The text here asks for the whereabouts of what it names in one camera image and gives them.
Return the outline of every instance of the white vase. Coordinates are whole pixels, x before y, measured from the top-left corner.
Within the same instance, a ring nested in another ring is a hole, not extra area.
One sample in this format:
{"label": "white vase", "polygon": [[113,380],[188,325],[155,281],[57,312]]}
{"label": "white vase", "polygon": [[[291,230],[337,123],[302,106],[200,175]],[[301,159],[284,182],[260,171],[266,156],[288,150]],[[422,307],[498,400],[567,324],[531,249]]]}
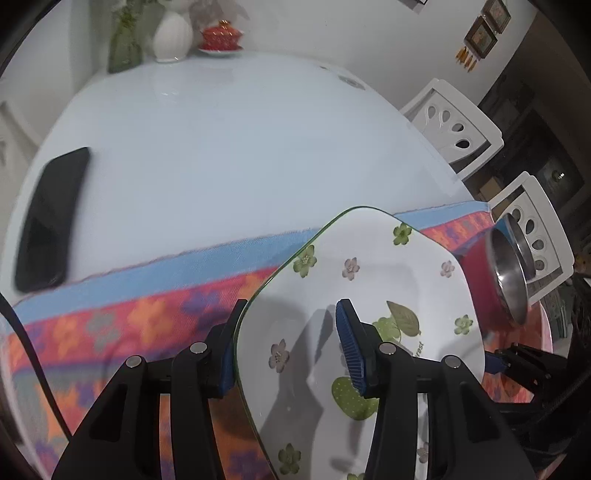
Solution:
{"label": "white vase", "polygon": [[189,8],[194,0],[159,0],[166,12],[156,29],[152,47],[157,61],[184,59],[193,44]]}

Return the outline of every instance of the framed picture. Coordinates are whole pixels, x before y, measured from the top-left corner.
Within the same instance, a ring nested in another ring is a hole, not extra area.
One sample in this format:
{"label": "framed picture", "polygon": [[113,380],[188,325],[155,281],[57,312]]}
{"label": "framed picture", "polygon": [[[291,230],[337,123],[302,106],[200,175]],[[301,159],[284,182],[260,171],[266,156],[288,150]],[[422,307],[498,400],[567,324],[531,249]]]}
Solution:
{"label": "framed picture", "polygon": [[483,59],[495,46],[496,37],[484,17],[478,17],[466,35],[466,41],[472,50]]}
{"label": "framed picture", "polygon": [[487,0],[482,11],[491,23],[492,28],[497,33],[503,33],[507,23],[511,20],[511,16],[502,0]]}

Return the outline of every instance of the phone screen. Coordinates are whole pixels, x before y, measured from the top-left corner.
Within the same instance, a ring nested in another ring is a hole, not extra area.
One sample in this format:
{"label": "phone screen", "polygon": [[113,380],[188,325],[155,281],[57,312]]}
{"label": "phone screen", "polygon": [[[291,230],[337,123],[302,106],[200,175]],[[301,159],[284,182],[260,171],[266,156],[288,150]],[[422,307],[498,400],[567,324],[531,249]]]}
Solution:
{"label": "phone screen", "polygon": [[70,231],[90,150],[80,148],[43,169],[18,250],[15,285],[21,292],[55,287],[66,279]]}

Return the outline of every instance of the vase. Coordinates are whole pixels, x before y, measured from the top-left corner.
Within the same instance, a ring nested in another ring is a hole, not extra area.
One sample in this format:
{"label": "vase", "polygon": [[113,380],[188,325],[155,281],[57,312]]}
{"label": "vase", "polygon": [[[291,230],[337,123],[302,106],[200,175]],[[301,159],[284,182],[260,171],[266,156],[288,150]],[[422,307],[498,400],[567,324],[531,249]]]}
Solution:
{"label": "vase", "polygon": [[141,64],[142,47],[138,41],[138,20],[143,0],[127,0],[113,13],[113,34],[109,43],[109,73],[122,72]]}
{"label": "vase", "polygon": [[193,45],[193,26],[189,8],[194,0],[158,0],[166,7],[164,17],[156,29],[152,47],[160,62],[184,59]]}

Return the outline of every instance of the white table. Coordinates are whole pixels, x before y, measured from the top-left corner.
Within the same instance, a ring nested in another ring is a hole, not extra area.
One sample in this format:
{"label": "white table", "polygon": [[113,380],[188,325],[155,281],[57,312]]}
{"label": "white table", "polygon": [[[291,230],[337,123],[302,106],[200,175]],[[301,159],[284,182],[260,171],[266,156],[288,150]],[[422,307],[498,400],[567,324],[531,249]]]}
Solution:
{"label": "white table", "polygon": [[[240,238],[472,197],[426,139],[349,72],[244,53],[148,63],[91,81],[41,146],[12,214],[0,291],[44,165],[90,147],[69,281]],[[364,89],[339,79],[345,75]]]}

